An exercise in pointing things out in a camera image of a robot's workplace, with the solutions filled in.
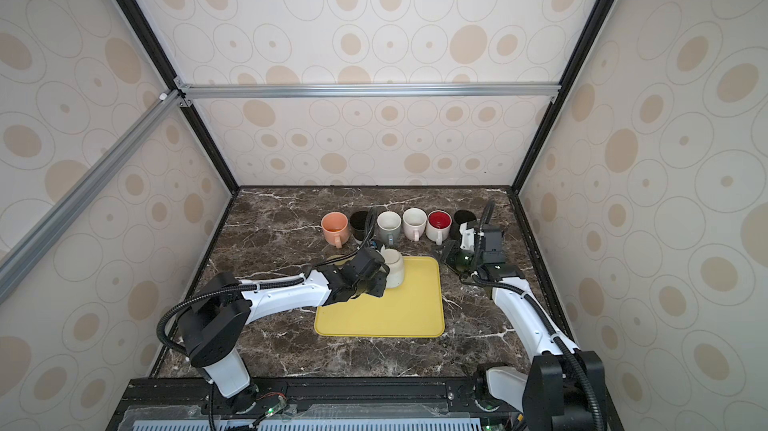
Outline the speckled beige mug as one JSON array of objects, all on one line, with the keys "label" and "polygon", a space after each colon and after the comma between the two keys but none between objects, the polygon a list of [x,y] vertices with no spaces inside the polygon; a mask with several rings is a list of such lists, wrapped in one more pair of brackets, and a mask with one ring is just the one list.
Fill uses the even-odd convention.
[{"label": "speckled beige mug", "polygon": [[396,249],[386,248],[381,251],[385,264],[389,269],[386,288],[399,287],[405,279],[405,261],[403,255]]}]

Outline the black mug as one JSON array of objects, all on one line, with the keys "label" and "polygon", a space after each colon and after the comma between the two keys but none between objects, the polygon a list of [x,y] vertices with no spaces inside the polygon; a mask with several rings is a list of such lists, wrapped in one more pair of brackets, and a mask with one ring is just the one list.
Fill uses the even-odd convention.
[{"label": "black mug", "polygon": [[453,225],[459,229],[462,224],[475,221],[476,219],[477,217],[472,211],[459,209],[453,214]]}]

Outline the black-green mug white base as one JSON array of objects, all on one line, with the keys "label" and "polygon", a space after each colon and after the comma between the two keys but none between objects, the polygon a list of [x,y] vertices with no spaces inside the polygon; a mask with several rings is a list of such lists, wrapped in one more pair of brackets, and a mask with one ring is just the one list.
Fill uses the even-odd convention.
[{"label": "black-green mug white base", "polygon": [[376,211],[358,210],[349,217],[349,226],[354,239],[362,246],[370,245],[375,233]]}]

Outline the grey mug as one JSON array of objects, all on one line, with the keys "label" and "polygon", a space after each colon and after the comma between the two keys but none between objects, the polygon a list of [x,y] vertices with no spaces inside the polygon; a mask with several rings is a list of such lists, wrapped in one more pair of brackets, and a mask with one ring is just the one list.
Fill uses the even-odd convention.
[{"label": "grey mug", "polygon": [[377,237],[386,247],[394,247],[401,235],[402,219],[394,211],[381,212],[376,220]]}]

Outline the white mug red inside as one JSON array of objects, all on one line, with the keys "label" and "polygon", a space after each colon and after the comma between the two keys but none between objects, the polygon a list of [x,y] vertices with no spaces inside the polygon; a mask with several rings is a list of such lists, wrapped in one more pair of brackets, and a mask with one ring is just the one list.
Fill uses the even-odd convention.
[{"label": "white mug red inside", "polygon": [[427,225],[425,229],[426,237],[441,246],[449,237],[452,226],[452,217],[443,210],[434,210],[427,216]]}]

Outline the peach mug cream base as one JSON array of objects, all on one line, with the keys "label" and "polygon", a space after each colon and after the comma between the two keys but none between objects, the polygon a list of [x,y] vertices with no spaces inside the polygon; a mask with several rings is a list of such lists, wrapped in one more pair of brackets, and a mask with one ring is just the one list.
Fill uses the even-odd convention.
[{"label": "peach mug cream base", "polygon": [[337,249],[341,249],[350,238],[349,220],[342,212],[333,211],[324,215],[321,227],[325,240]]}]

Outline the pink mug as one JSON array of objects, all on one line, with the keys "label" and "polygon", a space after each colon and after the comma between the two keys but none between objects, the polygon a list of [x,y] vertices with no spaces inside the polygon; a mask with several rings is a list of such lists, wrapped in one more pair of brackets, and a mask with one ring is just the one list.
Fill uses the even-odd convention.
[{"label": "pink mug", "polygon": [[418,242],[423,236],[427,224],[427,214],[420,208],[409,208],[402,214],[402,228],[407,239]]}]

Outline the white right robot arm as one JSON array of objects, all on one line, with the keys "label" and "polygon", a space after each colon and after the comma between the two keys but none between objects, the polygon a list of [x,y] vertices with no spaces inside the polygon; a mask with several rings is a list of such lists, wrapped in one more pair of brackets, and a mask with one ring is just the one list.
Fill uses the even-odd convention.
[{"label": "white right robot arm", "polygon": [[471,221],[459,227],[441,260],[470,286],[483,288],[503,312],[530,360],[522,373],[493,365],[480,372],[480,393],[522,414],[530,430],[606,430],[607,393],[601,359],[583,351],[550,318],[519,266],[503,250],[503,232]]}]

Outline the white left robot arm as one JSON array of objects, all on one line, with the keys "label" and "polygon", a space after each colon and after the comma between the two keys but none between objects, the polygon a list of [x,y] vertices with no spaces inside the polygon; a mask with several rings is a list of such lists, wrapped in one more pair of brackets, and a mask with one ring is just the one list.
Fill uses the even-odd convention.
[{"label": "white left robot arm", "polygon": [[344,303],[368,294],[381,298],[390,267],[382,254],[365,247],[343,265],[336,259],[307,273],[263,281],[220,273],[200,293],[166,311],[156,327],[158,340],[182,354],[224,398],[251,386],[236,345],[246,325],[303,307]]}]

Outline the yellow plastic tray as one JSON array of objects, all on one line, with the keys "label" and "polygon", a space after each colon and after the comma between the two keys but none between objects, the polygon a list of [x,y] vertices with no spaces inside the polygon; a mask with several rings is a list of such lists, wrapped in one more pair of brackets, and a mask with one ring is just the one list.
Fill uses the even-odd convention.
[{"label": "yellow plastic tray", "polygon": [[445,331],[440,269],[432,257],[404,258],[404,282],[381,298],[363,295],[317,310],[322,336],[436,338]]}]

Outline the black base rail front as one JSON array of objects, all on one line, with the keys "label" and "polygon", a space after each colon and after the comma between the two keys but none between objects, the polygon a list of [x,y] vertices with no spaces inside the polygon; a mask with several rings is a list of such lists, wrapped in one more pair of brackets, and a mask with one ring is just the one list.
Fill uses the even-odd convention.
[{"label": "black base rail front", "polygon": [[573,385],[527,407],[495,399],[477,378],[256,378],[224,398],[201,378],[128,384],[110,430],[591,430]]}]

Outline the horizontal aluminium rail back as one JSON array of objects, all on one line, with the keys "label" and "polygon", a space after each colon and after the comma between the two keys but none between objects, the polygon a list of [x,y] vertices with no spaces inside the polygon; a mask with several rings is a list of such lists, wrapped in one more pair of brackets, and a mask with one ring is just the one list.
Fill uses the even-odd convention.
[{"label": "horizontal aluminium rail back", "polygon": [[560,85],[556,82],[183,84],[181,91],[192,99],[556,96],[560,91]]}]

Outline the black corner frame post right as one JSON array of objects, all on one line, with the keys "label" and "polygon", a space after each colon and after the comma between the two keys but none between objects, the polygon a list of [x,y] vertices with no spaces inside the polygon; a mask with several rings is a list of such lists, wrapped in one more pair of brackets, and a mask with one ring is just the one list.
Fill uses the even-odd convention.
[{"label": "black corner frame post right", "polygon": [[521,167],[515,180],[510,186],[510,194],[517,196],[520,194],[529,174],[531,173],[548,136],[557,121],[560,111],[564,107],[566,99],[586,62],[586,59],[592,51],[593,45],[610,13],[616,0],[596,0],[588,15],[584,29],[579,35],[576,45],[564,69],[564,73],[559,81],[560,89],[554,101],[547,107],[542,121],[539,124],[533,140],[524,156]]}]

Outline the black corner frame post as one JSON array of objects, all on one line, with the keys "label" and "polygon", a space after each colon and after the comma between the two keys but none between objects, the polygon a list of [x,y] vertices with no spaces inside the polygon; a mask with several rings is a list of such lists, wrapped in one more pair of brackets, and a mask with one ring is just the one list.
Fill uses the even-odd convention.
[{"label": "black corner frame post", "polygon": [[524,156],[521,167],[515,180],[510,186],[510,194],[517,196],[520,194],[529,174],[531,173],[548,136],[557,121],[560,111],[564,107],[566,99],[586,62],[586,59],[592,51],[593,45],[610,13],[616,0],[596,0],[588,15],[584,29],[579,35],[576,45],[564,69],[564,73],[559,81],[560,89],[554,101],[547,107],[542,121],[539,124],[533,140]]},{"label": "black corner frame post", "polygon": [[205,151],[205,154],[210,159],[214,169],[222,179],[229,193],[235,196],[239,191],[240,186],[236,182],[229,166],[225,163],[223,155],[215,144],[194,104],[186,97],[185,92],[181,89],[179,81],[177,80],[178,74],[138,1],[115,0],[115,2],[127,23],[132,28],[134,34],[137,36],[152,65],[159,73],[161,80],[169,89],[178,91],[181,94],[184,99],[184,104],[181,105],[181,111],[187,123],[190,125],[193,133]]}]

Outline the diagonal aluminium rail left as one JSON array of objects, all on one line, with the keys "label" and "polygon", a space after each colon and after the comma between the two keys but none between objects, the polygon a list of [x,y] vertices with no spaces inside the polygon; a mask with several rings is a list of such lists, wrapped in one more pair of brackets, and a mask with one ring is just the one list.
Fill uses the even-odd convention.
[{"label": "diagonal aluminium rail left", "polygon": [[64,232],[120,171],[167,114],[180,106],[181,92],[167,90],[106,153],[87,170],[1,262],[1,300],[23,282]]}]

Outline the black corner frame post left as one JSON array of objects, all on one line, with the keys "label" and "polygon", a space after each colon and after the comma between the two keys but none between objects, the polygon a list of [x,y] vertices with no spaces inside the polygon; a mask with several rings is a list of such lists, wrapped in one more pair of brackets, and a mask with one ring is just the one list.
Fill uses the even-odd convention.
[{"label": "black corner frame post left", "polygon": [[181,94],[184,99],[184,104],[181,105],[181,111],[187,123],[190,125],[193,133],[205,151],[205,154],[210,159],[214,169],[222,179],[229,193],[235,196],[239,191],[240,186],[236,182],[229,166],[225,163],[223,155],[215,144],[194,104],[186,97],[185,92],[181,89],[179,81],[177,80],[178,74],[138,1],[115,0],[115,2],[127,23],[132,28],[134,34],[137,36],[152,65],[159,73],[161,80],[169,89],[178,91]]}]

